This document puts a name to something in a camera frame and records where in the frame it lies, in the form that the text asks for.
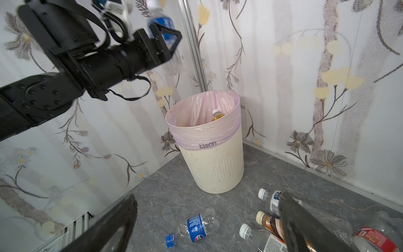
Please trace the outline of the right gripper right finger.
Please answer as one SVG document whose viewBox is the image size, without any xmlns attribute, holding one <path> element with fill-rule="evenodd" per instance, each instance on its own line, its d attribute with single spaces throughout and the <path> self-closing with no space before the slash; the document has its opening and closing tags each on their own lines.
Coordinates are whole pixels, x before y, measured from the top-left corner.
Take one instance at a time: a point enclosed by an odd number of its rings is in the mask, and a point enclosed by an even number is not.
<svg viewBox="0 0 403 252">
<path fill-rule="evenodd" d="M 290 252 L 351 252 L 352 249 L 333 235 L 320 221 L 299 205 L 288 192 L 279 203 L 285 243 Z"/>
</svg>

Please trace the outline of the clear bottle red-white label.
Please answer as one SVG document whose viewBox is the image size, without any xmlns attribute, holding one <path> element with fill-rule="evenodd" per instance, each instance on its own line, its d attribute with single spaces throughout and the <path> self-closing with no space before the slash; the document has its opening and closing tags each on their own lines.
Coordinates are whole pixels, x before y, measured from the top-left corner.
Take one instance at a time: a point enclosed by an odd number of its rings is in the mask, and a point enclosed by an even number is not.
<svg viewBox="0 0 403 252">
<path fill-rule="evenodd" d="M 286 244 L 267 230 L 254 230 L 243 223 L 239 235 L 254 252 L 288 252 Z"/>
</svg>

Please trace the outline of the blue label water bottle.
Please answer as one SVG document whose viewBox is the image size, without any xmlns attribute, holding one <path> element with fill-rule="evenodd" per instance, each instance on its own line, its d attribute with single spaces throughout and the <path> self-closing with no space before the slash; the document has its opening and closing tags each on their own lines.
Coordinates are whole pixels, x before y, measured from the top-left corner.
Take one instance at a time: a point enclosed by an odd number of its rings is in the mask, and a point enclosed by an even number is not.
<svg viewBox="0 0 403 252">
<path fill-rule="evenodd" d="M 175 29 L 173 20 L 167 16 L 163 7 L 159 1 L 149 0 L 147 1 L 147 7 L 149 10 L 148 28 L 150 36 L 154 38 L 153 31 L 156 29 L 151 28 L 152 24 L 157 24 L 158 37 L 160 40 L 164 39 L 163 55 L 169 56 L 169 59 L 165 61 L 163 67 L 166 72 L 171 75 L 178 75 L 181 72 L 182 60 L 178 52 L 176 52 L 177 46 L 182 38 L 180 32 Z"/>
<path fill-rule="evenodd" d="M 220 228 L 218 217 L 218 212 L 210 207 L 184 220 L 176 231 L 166 236 L 167 248 L 186 247 L 217 233 Z"/>
</svg>

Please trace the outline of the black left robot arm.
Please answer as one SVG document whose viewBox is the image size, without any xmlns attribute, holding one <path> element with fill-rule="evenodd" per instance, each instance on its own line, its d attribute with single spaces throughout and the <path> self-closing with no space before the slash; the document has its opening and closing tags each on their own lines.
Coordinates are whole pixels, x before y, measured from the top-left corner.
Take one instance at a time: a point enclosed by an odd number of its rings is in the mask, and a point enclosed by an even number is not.
<svg viewBox="0 0 403 252">
<path fill-rule="evenodd" d="M 133 30 L 126 1 L 92 1 L 91 12 L 76 1 L 26 1 L 13 22 L 19 43 L 37 44 L 57 68 L 1 88 L 1 140 L 68 111 L 87 93 L 105 101 L 120 82 L 169 62 L 182 35 L 164 15 Z"/>
</svg>

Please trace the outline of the brown Nescafe bottle back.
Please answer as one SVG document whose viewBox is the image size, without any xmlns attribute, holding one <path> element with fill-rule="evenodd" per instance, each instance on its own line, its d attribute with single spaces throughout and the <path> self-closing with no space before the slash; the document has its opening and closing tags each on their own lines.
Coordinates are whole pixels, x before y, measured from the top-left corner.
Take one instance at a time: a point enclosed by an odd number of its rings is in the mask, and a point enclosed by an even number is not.
<svg viewBox="0 0 403 252">
<path fill-rule="evenodd" d="M 259 211 L 256 215 L 256 222 L 281 240 L 285 241 L 282 221 L 279 218 Z"/>
</svg>

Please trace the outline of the blue label water bottle front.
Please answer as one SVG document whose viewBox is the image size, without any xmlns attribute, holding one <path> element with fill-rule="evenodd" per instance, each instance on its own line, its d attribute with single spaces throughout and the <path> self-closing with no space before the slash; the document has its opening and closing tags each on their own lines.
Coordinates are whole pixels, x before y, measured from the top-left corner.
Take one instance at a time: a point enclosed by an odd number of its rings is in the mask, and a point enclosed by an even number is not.
<svg viewBox="0 0 403 252">
<path fill-rule="evenodd" d="M 180 32 L 175 29 L 173 20 L 167 16 L 163 7 L 159 1 L 149 0 L 147 1 L 147 7 L 149 10 L 148 28 L 150 36 L 154 38 L 153 31 L 156 29 L 151 28 L 152 24 L 157 24 L 158 37 L 160 40 L 164 39 L 163 55 L 169 56 L 169 59 L 165 61 L 163 67 L 166 72 L 171 75 L 178 75 L 181 72 L 182 60 L 178 52 L 176 52 L 177 46 L 182 38 Z"/>
</svg>

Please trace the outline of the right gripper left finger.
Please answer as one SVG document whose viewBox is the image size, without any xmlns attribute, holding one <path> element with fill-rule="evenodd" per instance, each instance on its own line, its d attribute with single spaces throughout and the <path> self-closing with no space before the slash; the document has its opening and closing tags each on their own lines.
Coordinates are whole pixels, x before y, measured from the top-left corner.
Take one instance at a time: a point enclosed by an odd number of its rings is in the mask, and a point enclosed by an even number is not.
<svg viewBox="0 0 403 252">
<path fill-rule="evenodd" d="M 125 197 L 87 231 L 63 249 L 64 252 L 125 252 L 137 218 L 133 194 Z"/>
</svg>

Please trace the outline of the yellow red tea bottle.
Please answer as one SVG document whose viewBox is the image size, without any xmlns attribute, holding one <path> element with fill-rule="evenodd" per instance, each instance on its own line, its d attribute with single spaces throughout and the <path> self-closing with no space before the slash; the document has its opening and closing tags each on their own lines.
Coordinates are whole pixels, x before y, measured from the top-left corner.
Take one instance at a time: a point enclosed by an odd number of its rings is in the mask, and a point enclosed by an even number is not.
<svg viewBox="0 0 403 252">
<path fill-rule="evenodd" d="M 212 121 L 216 121 L 216 120 L 222 118 L 222 117 L 225 115 L 224 113 L 222 113 L 222 112 L 221 112 L 220 110 L 218 110 L 218 109 L 214 109 L 214 110 L 212 111 L 212 114 L 213 114 Z"/>
</svg>

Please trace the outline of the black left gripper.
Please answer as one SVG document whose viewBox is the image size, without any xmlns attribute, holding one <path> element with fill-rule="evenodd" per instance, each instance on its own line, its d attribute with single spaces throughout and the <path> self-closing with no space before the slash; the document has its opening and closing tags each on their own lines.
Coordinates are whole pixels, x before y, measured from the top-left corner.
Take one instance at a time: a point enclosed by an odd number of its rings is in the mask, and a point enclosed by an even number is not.
<svg viewBox="0 0 403 252">
<path fill-rule="evenodd" d="M 150 24 L 149 28 L 153 38 L 141 29 L 134 33 L 132 42 L 78 60 L 87 81 L 84 88 L 91 98 L 107 101 L 106 94 L 112 92 L 123 100 L 137 101 L 150 92 L 149 88 L 145 94 L 129 98 L 111 90 L 124 80 L 139 79 L 150 84 L 146 77 L 139 74 L 168 62 L 174 56 L 182 40 L 181 32 L 158 23 Z"/>
</svg>

